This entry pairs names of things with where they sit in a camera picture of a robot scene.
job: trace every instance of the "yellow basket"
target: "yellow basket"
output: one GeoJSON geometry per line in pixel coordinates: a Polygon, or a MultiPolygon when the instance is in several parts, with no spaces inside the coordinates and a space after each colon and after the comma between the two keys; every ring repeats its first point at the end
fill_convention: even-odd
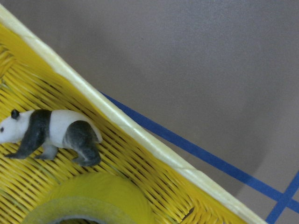
{"type": "MultiPolygon", "coordinates": [[[[1,5],[0,107],[1,120],[14,108],[78,111],[103,135],[98,145],[102,162],[90,168],[73,163],[71,150],[60,149],[54,161],[32,156],[11,160],[4,155],[15,152],[18,144],[1,145],[2,224],[23,222],[57,187],[86,173],[130,180],[149,202],[158,224],[265,223],[125,115],[1,5]]],[[[94,222],[79,217],[62,223],[94,222]]]]}

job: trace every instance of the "blue tape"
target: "blue tape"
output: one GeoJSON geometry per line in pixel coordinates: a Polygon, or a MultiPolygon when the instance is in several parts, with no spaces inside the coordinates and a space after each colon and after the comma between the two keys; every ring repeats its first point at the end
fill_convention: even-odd
{"type": "MultiPolygon", "coordinates": [[[[269,198],[278,201],[281,199],[283,194],[278,190],[272,188],[271,186],[263,183],[262,181],[254,178],[253,176],[243,172],[242,170],[234,167],[233,165],[225,162],[219,157],[211,154],[210,152],[202,149],[201,147],[189,142],[188,140],[182,138],[181,136],[173,133],[172,131],[166,129],[165,127],[159,125],[158,123],[150,120],[149,118],[141,115],[140,113],[130,109],[124,104],[118,102],[117,100],[107,96],[112,103],[119,107],[125,114],[127,114],[136,123],[144,127],[145,129],[157,134],[158,136],[164,138],[170,143],[180,147],[181,149],[191,153],[192,155],[202,159],[203,161],[209,163],[210,165],[218,168],[224,173],[234,177],[235,179],[245,183],[246,185],[252,187],[253,189],[259,191],[260,193],[268,196],[269,198]]],[[[299,203],[297,201],[291,200],[288,207],[293,211],[299,213],[299,203]]]]}
{"type": "Polygon", "coordinates": [[[266,222],[269,224],[274,224],[283,210],[287,207],[292,197],[295,195],[299,188],[299,172],[295,175],[294,179],[291,181],[290,185],[285,190],[285,193],[278,200],[277,204],[274,206],[273,210],[268,215],[266,222]]]}

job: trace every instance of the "toy panda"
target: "toy panda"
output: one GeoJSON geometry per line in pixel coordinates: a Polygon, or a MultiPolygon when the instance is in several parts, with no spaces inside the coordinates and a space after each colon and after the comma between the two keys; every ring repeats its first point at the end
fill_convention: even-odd
{"type": "Polygon", "coordinates": [[[0,124],[0,144],[21,141],[16,153],[7,158],[24,159],[40,146],[44,152],[36,159],[53,160],[58,147],[73,149],[78,157],[72,161],[80,166],[94,166],[101,161],[96,142],[102,136],[83,114],[69,110],[11,111],[11,116],[0,124]]]}

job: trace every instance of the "panda ear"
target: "panda ear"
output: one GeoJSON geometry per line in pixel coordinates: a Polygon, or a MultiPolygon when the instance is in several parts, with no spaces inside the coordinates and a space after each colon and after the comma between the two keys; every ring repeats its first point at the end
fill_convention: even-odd
{"type": "Polygon", "coordinates": [[[12,111],[11,111],[11,118],[12,119],[18,119],[19,118],[19,116],[20,116],[20,112],[18,112],[16,109],[13,109],[12,111]]]}

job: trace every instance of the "yellow round object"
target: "yellow round object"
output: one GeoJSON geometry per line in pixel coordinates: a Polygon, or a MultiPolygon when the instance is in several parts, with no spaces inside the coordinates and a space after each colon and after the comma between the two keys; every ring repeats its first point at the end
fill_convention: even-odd
{"type": "Polygon", "coordinates": [[[106,224],[153,224],[153,213],[142,192],[129,180],[89,173],[55,188],[23,224],[52,224],[84,218],[106,224]]]}

